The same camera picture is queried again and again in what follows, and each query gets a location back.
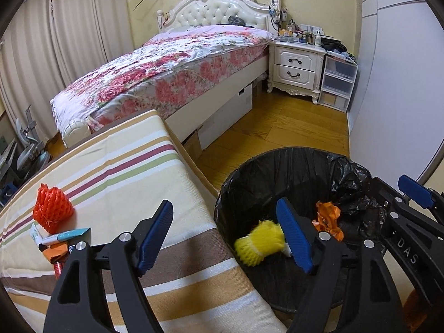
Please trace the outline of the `beige curtains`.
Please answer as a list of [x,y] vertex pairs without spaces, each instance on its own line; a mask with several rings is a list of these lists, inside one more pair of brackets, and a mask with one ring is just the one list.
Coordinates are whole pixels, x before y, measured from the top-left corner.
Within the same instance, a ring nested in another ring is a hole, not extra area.
[[31,110],[41,140],[56,133],[50,101],[134,48],[127,0],[25,0],[1,35],[1,103],[12,123]]

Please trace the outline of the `grey desk chair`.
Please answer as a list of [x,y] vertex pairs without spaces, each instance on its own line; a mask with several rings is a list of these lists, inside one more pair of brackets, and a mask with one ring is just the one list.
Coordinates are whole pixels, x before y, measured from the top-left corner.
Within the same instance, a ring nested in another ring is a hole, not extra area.
[[27,122],[25,127],[22,126],[19,118],[15,121],[17,138],[24,147],[17,158],[17,172],[20,174],[22,182],[38,174],[51,159],[51,155],[45,150],[44,142],[38,136],[37,123],[32,117],[31,107],[32,105],[29,105],[25,111]]

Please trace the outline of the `white two-drawer nightstand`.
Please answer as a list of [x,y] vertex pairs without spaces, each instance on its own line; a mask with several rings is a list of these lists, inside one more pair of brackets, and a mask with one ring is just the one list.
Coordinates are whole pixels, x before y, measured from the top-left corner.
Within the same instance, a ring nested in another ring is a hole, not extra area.
[[272,41],[267,92],[278,89],[291,96],[309,96],[317,105],[326,54],[322,47],[310,44]]

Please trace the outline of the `orange plastic snack bag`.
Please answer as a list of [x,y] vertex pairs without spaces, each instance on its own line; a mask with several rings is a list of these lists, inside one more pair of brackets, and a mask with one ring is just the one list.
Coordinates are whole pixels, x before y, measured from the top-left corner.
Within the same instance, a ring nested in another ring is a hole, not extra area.
[[340,209],[332,202],[316,204],[317,218],[312,220],[313,226],[318,231],[325,231],[332,235],[336,240],[342,241],[344,233],[338,225],[338,218],[340,217]]

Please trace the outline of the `white underbed storage box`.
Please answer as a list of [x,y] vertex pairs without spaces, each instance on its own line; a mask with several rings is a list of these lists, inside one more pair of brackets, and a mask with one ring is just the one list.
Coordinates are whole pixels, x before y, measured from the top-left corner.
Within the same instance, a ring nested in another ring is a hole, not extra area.
[[218,109],[198,129],[201,148],[204,150],[237,123],[252,109],[252,85],[239,91]]

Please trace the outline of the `orange paper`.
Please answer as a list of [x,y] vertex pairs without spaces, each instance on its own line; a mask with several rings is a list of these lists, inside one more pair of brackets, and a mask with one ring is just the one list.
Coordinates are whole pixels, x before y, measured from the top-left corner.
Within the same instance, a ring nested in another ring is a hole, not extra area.
[[41,244],[39,246],[39,249],[43,253],[46,260],[48,260],[48,262],[50,262],[51,264],[63,261],[69,254],[69,247],[66,242],[59,242],[49,247]]

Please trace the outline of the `floral quilt bed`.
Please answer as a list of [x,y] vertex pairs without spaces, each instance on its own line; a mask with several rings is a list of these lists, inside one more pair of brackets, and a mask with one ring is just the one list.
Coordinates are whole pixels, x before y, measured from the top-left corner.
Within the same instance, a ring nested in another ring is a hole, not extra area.
[[272,33],[250,26],[184,26],[160,33],[51,100],[62,141],[70,147],[142,110],[167,119],[261,58],[272,40]]

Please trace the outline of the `white tufted headboard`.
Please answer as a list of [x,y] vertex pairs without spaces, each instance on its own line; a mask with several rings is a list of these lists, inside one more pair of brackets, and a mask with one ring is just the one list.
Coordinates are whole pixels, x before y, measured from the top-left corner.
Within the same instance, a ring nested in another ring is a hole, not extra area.
[[160,32],[168,32],[181,26],[225,25],[230,17],[276,33],[269,6],[256,0],[182,0],[168,12],[158,10],[157,25]]

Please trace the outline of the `red foam fruit net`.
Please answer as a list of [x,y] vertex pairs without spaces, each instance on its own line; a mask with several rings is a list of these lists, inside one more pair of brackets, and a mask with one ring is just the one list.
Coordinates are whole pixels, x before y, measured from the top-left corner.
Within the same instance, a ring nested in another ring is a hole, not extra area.
[[74,207],[67,195],[58,187],[42,183],[38,188],[33,219],[45,231],[56,234],[59,227],[74,214]]

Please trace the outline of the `small white ointment tube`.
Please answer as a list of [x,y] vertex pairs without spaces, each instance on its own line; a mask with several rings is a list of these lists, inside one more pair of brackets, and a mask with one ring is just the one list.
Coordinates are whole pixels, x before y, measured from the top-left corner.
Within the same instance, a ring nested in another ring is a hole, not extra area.
[[30,235],[31,235],[33,241],[35,242],[36,246],[40,247],[40,245],[42,244],[43,238],[34,223],[31,224]]

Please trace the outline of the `clear plastic drawer unit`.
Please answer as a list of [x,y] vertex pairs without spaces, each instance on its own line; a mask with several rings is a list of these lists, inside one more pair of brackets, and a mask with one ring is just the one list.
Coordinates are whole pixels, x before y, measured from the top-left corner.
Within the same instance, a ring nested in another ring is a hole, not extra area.
[[328,52],[324,59],[319,104],[346,113],[354,92],[358,65],[342,54]]

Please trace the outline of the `striped bed cover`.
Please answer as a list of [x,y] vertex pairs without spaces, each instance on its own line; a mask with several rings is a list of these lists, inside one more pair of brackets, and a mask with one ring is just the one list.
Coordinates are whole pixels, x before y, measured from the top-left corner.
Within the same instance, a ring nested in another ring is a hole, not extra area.
[[112,125],[30,179],[1,211],[1,284],[33,332],[42,332],[56,285],[32,239],[41,185],[74,207],[65,230],[90,244],[132,231],[171,201],[174,219],[154,266],[141,279],[165,332],[284,332],[213,220],[217,190],[155,111]]

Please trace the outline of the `red mesh roll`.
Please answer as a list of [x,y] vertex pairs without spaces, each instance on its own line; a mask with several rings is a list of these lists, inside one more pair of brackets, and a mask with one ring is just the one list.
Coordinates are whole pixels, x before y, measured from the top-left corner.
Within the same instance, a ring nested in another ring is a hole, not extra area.
[[64,262],[60,262],[60,261],[54,262],[53,267],[54,267],[54,273],[55,273],[56,279],[59,279],[59,277],[62,274]]

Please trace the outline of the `yellow foam fruit net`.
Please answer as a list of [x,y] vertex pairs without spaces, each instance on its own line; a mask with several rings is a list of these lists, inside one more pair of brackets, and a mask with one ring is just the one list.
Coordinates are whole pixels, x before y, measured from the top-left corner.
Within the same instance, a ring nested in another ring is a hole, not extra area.
[[271,220],[260,221],[247,235],[234,243],[234,250],[244,265],[259,265],[266,257],[282,252],[286,242],[281,226]]

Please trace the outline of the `black lined trash bin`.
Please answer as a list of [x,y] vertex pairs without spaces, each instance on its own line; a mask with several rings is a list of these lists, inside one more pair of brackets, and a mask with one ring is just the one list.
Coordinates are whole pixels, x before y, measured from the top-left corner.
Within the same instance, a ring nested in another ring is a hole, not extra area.
[[[371,173],[343,155],[308,147],[284,147],[262,153],[241,164],[225,180],[214,220],[234,252],[234,243],[260,221],[277,223],[278,199],[287,198],[296,213],[314,220],[316,203],[333,202],[340,209],[339,227],[350,249],[364,239],[378,239],[386,211],[370,196]],[[283,253],[272,254],[256,267],[247,267],[235,254],[244,273],[275,311],[295,314],[314,278]]]

